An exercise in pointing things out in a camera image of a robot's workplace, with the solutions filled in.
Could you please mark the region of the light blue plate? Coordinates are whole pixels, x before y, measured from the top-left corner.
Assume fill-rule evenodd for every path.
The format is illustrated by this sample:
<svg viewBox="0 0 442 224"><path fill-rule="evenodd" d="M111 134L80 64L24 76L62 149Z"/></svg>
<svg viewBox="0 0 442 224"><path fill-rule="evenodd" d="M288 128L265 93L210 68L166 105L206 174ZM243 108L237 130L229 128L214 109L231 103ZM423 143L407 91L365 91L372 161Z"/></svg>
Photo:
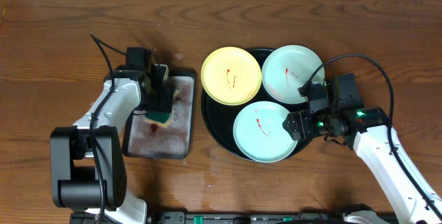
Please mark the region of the light blue plate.
<svg viewBox="0 0 442 224"><path fill-rule="evenodd" d="M233 138L246 157L257 162L278 162L288 157L298 142L282 127L289 111L270 101L244 107L233 123Z"/></svg>
<svg viewBox="0 0 442 224"><path fill-rule="evenodd" d="M273 51L262 66L262 84L275 100L284 104L306 101L298 92L322 64L319 56L307 47L283 46Z"/></svg>

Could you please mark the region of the green yellow sponge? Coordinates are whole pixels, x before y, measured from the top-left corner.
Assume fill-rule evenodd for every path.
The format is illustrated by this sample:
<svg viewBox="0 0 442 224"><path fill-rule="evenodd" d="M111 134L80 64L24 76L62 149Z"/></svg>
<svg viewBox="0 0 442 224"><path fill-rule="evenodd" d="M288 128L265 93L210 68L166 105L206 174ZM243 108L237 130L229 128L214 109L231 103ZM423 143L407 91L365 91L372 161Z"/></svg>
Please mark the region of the green yellow sponge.
<svg viewBox="0 0 442 224"><path fill-rule="evenodd" d="M172 113L173 113L173 103L178 95L178 93L181 91L180 88L175 88L173 91L173 96L171 98L171 102L169 105L169 108L167 110L149 110L144 114L144 117L146 118L146 121L151 124L157 124L162 127L166 127L169 125Z"/></svg>

